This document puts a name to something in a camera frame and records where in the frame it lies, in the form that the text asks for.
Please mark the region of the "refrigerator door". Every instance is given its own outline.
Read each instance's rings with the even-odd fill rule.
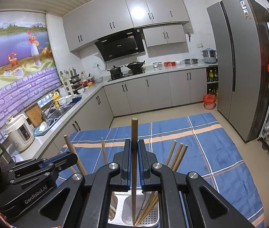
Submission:
[[[207,8],[215,37],[218,58],[218,106],[217,110],[228,119],[232,98],[233,57],[232,38],[220,3]]]
[[[258,22],[247,0],[223,0],[222,3],[231,26],[236,68],[228,120],[243,140],[248,141],[260,102],[262,46],[257,32]],[[242,8],[244,4],[248,17]]]

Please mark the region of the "wooden cutting board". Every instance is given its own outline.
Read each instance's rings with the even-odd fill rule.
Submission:
[[[37,103],[25,111],[34,127],[37,127],[42,122],[41,111],[42,110]]]

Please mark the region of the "white vase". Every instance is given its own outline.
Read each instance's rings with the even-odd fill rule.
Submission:
[[[38,48],[34,43],[31,43],[31,54],[36,66],[41,65],[41,59],[38,52]]]

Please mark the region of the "gray refrigerator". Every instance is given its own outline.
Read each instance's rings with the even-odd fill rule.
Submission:
[[[269,104],[269,13],[255,0],[222,0],[207,11],[218,58],[217,108],[248,142],[258,137]]]

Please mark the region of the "floor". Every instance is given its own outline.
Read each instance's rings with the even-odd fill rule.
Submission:
[[[182,107],[115,118],[111,124],[111,127],[129,126],[131,125],[132,117],[138,118],[140,124],[201,114],[205,112],[207,112],[207,110],[204,109],[203,103],[191,104]],[[239,153],[243,157],[251,172],[251,175],[253,176],[254,183],[263,203],[264,224],[265,227],[267,227],[269,225],[269,152],[267,150],[267,146],[257,140],[244,144],[236,131],[217,111],[216,108],[210,112],[235,143]]]

